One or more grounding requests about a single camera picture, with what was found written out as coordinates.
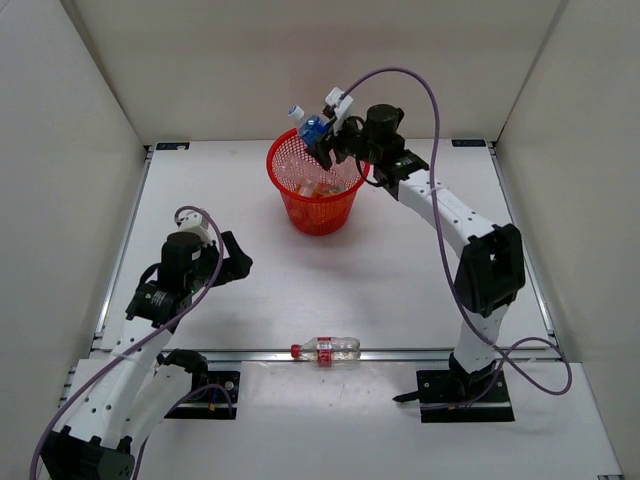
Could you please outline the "clear bottle with blue label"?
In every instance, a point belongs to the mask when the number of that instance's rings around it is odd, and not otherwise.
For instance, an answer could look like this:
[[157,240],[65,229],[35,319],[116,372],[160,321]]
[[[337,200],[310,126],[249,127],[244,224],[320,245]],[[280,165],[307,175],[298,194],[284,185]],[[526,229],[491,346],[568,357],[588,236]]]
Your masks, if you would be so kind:
[[299,105],[290,107],[288,118],[293,122],[298,137],[306,147],[315,144],[330,129],[327,120],[317,114],[307,115]]

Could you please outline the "orange bottle with barcode label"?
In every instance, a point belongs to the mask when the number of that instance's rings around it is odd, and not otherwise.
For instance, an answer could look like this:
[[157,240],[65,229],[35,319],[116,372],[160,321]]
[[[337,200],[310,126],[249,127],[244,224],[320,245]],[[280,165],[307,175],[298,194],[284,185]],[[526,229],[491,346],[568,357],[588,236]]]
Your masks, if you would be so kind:
[[297,187],[295,193],[305,198],[318,198],[318,184],[316,182],[304,182]]

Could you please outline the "clear unlabelled plastic bottle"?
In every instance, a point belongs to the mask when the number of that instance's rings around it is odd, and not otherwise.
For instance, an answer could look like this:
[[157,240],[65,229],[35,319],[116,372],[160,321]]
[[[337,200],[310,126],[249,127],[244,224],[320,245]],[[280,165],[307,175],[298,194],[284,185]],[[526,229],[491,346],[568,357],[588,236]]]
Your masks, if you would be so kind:
[[323,170],[306,157],[290,154],[274,162],[273,171],[282,184],[304,184],[322,177]]

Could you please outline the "orange juice bottle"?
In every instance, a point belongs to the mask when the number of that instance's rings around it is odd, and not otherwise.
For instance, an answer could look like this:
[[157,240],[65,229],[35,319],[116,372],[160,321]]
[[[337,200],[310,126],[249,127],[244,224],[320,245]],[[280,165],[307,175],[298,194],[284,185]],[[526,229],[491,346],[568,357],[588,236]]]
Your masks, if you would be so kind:
[[345,191],[345,188],[342,185],[328,185],[322,184],[320,185],[319,194],[322,198],[339,195]]

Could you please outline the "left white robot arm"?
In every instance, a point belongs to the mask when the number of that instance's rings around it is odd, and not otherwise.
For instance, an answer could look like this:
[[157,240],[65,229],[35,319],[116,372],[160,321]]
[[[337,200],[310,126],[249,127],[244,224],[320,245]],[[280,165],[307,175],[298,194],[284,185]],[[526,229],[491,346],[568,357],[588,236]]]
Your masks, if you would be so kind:
[[230,231],[179,228],[141,275],[108,363],[77,388],[34,453],[52,479],[132,479],[151,431],[176,405],[212,385],[206,358],[162,351],[208,291],[249,275],[252,259]]

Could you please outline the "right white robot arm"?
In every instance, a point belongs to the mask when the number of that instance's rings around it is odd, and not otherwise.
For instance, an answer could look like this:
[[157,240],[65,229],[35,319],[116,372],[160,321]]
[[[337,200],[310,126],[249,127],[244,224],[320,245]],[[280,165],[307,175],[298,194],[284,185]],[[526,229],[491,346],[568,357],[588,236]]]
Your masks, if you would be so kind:
[[449,359],[449,387],[460,399],[476,397],[495,369],[503,318],[525,285],[520,231],[482,217],[435,178],[433,165],[398,133],[402,109],[378,104],[360,118],[335,102],[322,113],[319,132],[303,138],[307,153],[325,170],[348,158],[369,163],[375,185],[420,215],[456,254],[450,287],[463,324]]

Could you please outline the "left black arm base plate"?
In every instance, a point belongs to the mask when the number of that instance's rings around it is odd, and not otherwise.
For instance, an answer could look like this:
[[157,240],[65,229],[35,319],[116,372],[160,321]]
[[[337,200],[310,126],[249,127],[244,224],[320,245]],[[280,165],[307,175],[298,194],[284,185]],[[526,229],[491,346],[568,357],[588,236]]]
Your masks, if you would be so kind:
[[235,420],[241,386],[239,363],[212,363],[205,377],[194,384],[191,394],[182,404],[165,415],[166,419],[181,420]]

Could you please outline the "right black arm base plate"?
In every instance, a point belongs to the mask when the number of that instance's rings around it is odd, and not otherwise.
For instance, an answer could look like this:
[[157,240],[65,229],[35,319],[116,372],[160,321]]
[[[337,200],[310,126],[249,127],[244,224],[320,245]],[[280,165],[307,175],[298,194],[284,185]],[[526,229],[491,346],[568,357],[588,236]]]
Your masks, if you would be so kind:
[[418,370],[417,389],[396,403],[419,403],[422,423],[508,423],[515,421],[503,371],[465,387],[450,370]]

